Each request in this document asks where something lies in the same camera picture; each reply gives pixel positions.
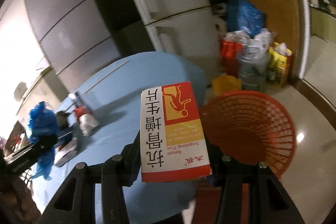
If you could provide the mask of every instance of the orange basket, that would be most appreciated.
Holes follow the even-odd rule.
[[[295,128],[285,108],[257,91],[218,96],[200,110],[204,133],[224,154],[244,164],[265,161],[280,178],[296,148]]]

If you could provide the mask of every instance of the wooden panel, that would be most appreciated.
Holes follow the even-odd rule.
[[[293,0],[248,0],[266,16],[265,27],[277,32],[275,41],[285,42],[287,47],[296,52],[299,42],[299,16]]]

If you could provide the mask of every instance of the blue tablecloth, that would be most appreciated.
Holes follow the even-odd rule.
[[[140,95],[143,90],[190,81],[198,105],[204,102],[208,83],[202,69],[182,57],[163,52],[143,52],[121,59],[93,75],[78,87],[78,91],[83,93],[125,60],[130,62],[83,95],[101,123],[100,127],[92,132],[91,137],[83,137],[75,117],[71,115],[69,122],[75,123],[79,154],[61,168],[53,166],[52,180],[45,181],[43,177],[33,180],[34,194],[42,206],[46,207],[78,162],[88,165],[103,163],[134,141],[140,129]],[[59,110],[67,109],[71,103],[67,98]],[[132,187],[124,187],[124,195],[131,223],[153,223],[186,209],[194,197],[194,186],[193,182],[142,183],[139,174]],[[96,187],[96,220],[97,224],[102,223],[100,184]]]

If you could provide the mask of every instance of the metal bolt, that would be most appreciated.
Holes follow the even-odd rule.
[[[229,162],[231,160],[231,157],[229,155],[224,155],[222,157],[222,161],[226,161],[226,162]]]
[[[85,167],[85,163],[84,162],[80,162],[78,164],[76,164],[76,168],[77,169],[83,169]]]
[[[268,167],[267,163],[265,163],[264,161],[259,162],[259,167],[262,169],[265,169]]]
[[[123,157],[122,157],[122,155],[117,154],[117,155],[114,155],[114,156],[112,157],[112,159],[113,159],[114,161],[121,161],[121,160],[123,159]]]

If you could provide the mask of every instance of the red stripe on box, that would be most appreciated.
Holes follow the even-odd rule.
[[[174,182],[180,180],[191,180],[210,174],[210,165],[202,165],[174,171],[142,173],[142,182]]]

